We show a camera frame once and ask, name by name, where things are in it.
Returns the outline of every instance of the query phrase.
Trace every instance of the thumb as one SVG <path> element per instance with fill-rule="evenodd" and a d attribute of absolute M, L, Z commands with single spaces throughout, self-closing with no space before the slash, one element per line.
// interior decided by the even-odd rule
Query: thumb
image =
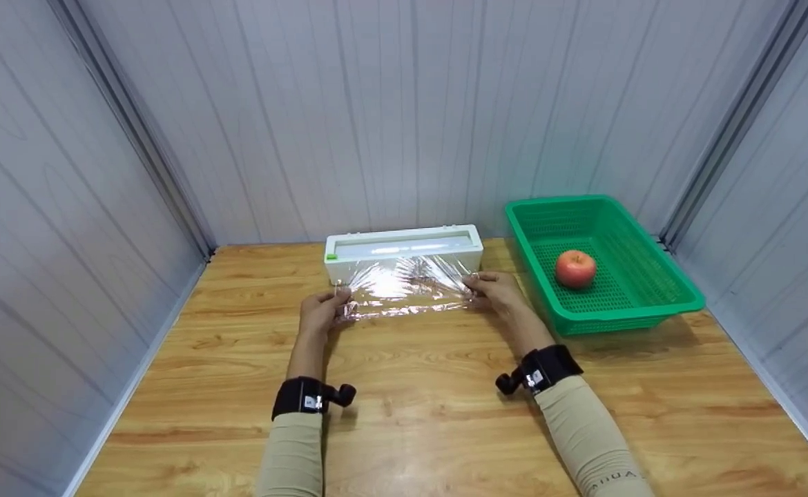
<path fill-rule="evenodd" d="M 493 281 L 481 280 L 477 274 L 469 274 L 462 279 L 462 283 L 465 283 L 465 286 L 470 287 L 472 290 L 487 293 L 492 289 Z"/>
<path fill-rule="evenodd" d="M 324 305 L 329 305 L 331 307 L 340 307 L 340 305 L 348 302 L 350 297 L 352 296 L 352 290 L 350 289 L 338 289 L 334 296 L 327 299 L 324 302 Z"/>

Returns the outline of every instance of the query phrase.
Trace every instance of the wrist strap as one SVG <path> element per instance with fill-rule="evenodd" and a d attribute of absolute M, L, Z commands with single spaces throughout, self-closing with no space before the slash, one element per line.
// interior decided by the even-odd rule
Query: wrist strap
<path fill-rule="evenodd" d="M 519 384 L 530 390 L 534 396 L 554 387 L 563 378 L 582 374 L 565 345 L 550 345 L 542 350 L 533 349 L 527 353 L 511 375 L 501 374 L 496 378 L 496 388 L 506 396 L 511 396 Z"/>
<path fill-rule="evenodd" d="M 352 403 L 356 388 L 350 384 L 342 384 L 340 390 L 322 383 L 315 378 L 298 376 L 290 378 L 278 388 L 275 396 L 275 406 L 272 408 L 272 421 L 276 416 L 291 412 L 305 412 L 309 414 L 325 414 L 329 403 L 333 402 L 342 407 Z"/>

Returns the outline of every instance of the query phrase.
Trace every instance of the red apple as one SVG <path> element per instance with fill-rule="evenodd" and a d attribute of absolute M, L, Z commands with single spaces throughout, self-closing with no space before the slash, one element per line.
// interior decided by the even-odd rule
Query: red apple
<path fill-rule="evenodd" d="M 594 280 L 597 264 L 590 255 L 581 251 L 566 251 L 558 257 L 555 277 L 558 283 L 569 289 L 584 289 Z"/>

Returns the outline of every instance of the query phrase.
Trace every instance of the wooden table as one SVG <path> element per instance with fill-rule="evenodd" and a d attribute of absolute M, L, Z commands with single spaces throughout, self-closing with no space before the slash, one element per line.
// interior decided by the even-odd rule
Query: wooden table
<path fill-rule="evenodd" d="M 300 299 L 327 289 L 323 245 L 221 248 L 78 495 L 250 495 Z M 488 240 L 483 267 L 515 271 Z M 567 339 L 657 495 L 808 497 L 808 444 L 706 312 Z M 344 330 L 328 496 L 575 496 L 491 315 L 443 311 Z"/>

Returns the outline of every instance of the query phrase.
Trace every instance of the basket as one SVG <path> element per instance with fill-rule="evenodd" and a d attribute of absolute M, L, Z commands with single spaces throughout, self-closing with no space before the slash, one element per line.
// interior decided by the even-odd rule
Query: basket
<path fill-rule="evenodd" d="M 521 200 L 506 205 L 506 216 L 561 335 L 650 328 L 704 308 L 700 291 L 612 197 Z M 557 259 L 569 249 L 597 262 L 587 289 L 567 289 L 555 279 Z"/>

